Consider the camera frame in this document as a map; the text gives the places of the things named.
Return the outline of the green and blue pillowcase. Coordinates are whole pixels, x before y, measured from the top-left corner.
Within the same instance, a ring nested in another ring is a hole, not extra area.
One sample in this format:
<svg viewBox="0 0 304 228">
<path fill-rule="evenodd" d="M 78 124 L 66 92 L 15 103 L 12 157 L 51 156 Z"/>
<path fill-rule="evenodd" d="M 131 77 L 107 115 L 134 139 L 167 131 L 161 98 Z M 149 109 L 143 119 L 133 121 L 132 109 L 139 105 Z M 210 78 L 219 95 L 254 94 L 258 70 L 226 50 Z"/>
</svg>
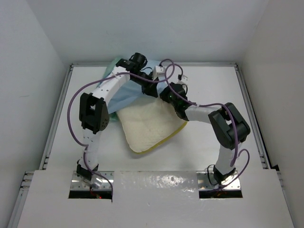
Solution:
<svg viewBox="0 0 304 228">
<path fill-rule="evenodd" d="M 105 73 L 102 78 L 109 77 L 110 73 L 112 72 L 113 68 L 115 67 L 116 63 L 123 57 L 118 56 L 114 58 L 114 60 L 108 65 L 108 67 L 105 70 Z M 147 67 L 154 69 L 155 66 L 159 65 L 160 61 L 157 60 L 147 60 Z M 167 87 L 167 84 L 165 82 L 161 82 L 157 84 L 157 93 L 160 95 L 160 93 Z M 136 99 L 146 96 L 142 93 L 141 86 L 133 81 L 128 81 L 125 83 L 118 92 L 112 97 L 109 104 L 107 105 L 109 117 L 111 122 L 117 122 L 118 121 L 118 115 L 117 112 L 128 105 L 130 105 L 132 102 L 134 102 Z"/>
</svg>

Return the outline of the cream pillow with yellow edge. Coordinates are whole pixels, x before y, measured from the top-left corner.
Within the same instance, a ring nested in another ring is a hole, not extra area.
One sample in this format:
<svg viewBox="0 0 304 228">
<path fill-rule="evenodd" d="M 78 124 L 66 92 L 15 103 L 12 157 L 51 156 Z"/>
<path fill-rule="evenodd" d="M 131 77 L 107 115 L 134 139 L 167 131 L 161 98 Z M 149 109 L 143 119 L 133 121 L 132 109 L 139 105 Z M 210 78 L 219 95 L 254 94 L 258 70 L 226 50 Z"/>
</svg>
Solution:
<svg viewBox="0 0 304 228">
<path fill-rule="evenodd" d="M 179 133 L 187 124 L 174 108 L 149 96 L 136 99 L 117 112 L 126 141 L 135 153 L 150 152 Z"/>
</svg>

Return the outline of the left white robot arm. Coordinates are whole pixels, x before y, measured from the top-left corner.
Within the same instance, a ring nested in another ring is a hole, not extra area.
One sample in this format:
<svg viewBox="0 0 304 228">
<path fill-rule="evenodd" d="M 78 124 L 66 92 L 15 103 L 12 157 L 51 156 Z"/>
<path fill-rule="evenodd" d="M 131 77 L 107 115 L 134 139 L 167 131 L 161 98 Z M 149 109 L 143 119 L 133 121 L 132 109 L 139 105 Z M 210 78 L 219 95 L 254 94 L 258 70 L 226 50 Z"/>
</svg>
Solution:
<svg viewBox="0 0 304 228">
<path fill-rule="evenodd" d="M 81 159 L 77 162 L 76 173 L 86 181 L 97 176 L 97 152 L 101 132 L 109 124 L 108 105 L 115 94 L 129 81 L 140 86 L 141 93 L 157 98 L 158 77 L 143 72 L 147 58 L 136 52 L 129 59 L 119 59 L 108 76 L 90 93 L 82 93 L 79 104 L 79 120 L 83 129 L 84 147 Z"/>
</svg>

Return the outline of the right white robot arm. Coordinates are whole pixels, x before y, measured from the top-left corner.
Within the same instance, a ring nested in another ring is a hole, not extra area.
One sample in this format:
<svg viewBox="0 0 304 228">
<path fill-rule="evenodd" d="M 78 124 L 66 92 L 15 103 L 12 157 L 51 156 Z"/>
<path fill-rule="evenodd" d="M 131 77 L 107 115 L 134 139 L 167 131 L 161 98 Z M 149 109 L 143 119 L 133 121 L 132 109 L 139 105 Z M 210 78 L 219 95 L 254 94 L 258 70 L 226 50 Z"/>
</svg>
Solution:
<svg viewBox="0 0 304 228">
<path fill-rule="evenodd" d="M 220 144 L 218 159 L 213 167 L 217 185 L 235 171 L 238 149 L 250 134 L 250 127 L 233 103 L 198 105 L 188 101 L 184 85 L 169 83 L 160 92 L 160 99 L 174 108 L 184 121 L 210 124 Z"/>
</svg>

